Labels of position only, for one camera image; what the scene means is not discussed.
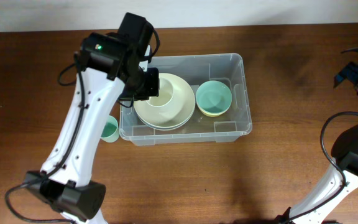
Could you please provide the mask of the cream cup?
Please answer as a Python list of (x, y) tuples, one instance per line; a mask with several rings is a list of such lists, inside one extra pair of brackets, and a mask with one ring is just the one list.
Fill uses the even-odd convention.
[(150, 106), (162, 107), (170, 102), (173, 97), (173, 85), (166, 78), (159, 78), (158, 96), (150, 97), (147, 103)]

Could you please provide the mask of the beige bowl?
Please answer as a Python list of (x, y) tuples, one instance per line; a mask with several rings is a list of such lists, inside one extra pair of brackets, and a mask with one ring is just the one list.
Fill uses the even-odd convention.
[(195, 108), (195, 96), (190, 85), (182, 78), (171, 73), (160, 73), (159, 78), (166, 78), (173, 85), (173, 97), (169, 103), (162, 107), (150, 106), (147, 101), (136, 101), (134, 103), (135, 112), (137, 110), (151, 110), (161, 112), (178, 113), (183, 108), (190, 110)]
[(182, 109), (176, 112), (137, 110), (139, 119), (147, 126), (161, 131), (169, 131), (183, 126), (193, 115), (195, 109)]

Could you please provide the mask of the green bowl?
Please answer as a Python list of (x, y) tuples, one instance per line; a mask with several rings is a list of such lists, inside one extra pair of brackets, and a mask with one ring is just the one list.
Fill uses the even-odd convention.
[(198, 108), (212, 113), (228, 110), (232, 103), (232, 93), (229, 87), (216, 80), (200, 85), (195, 98)]

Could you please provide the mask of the yellow bowl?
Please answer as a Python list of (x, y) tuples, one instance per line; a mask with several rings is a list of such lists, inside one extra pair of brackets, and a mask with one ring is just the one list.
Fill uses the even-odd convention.
[(217, 113), (212, 113), (212, 112), (208, 112), (208, 111), (205, 111), (205, 110), (202, 110), (201, 108), (199, 108), (199, 110), (206, 116), (208, 117), (217, 117), (217, 116), (221, 116), (223, 115), (227, 110), (225, 111), (220, 111), (220, 112), (217, 112)]

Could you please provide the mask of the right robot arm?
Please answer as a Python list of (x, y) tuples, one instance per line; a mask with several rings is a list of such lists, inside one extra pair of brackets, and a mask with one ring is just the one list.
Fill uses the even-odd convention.
[[(358, 95), (358, 65), (351, 62), (335, 77), (334, 84), (349, 80)], [(352, 191), (358, 188), (358, 124), (341, 133), (331, 151), (327, 151), (324, 135), (328, 124), (340, 116), (356, 116), (358, 112), (344, 111), (329, 117), (319, 137), (322, 152), (330, 165), (314, 189), (297, 205), (277, 218), (278, 223), (326, 223), (326, 217)]]

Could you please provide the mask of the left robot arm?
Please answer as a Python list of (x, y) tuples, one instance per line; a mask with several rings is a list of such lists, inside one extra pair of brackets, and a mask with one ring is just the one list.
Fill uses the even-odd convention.
[(127, 13), (117, 32), (92, 33), (74, 56), (73, 100), (55, 147), (38, 171), (25, 175), (26, 189), (68, 223), (104, 223), (106, 188), (92, 181), (99, 139), (113, 106), (158, 95), (154, 56), (157, 32), (146, 18)]

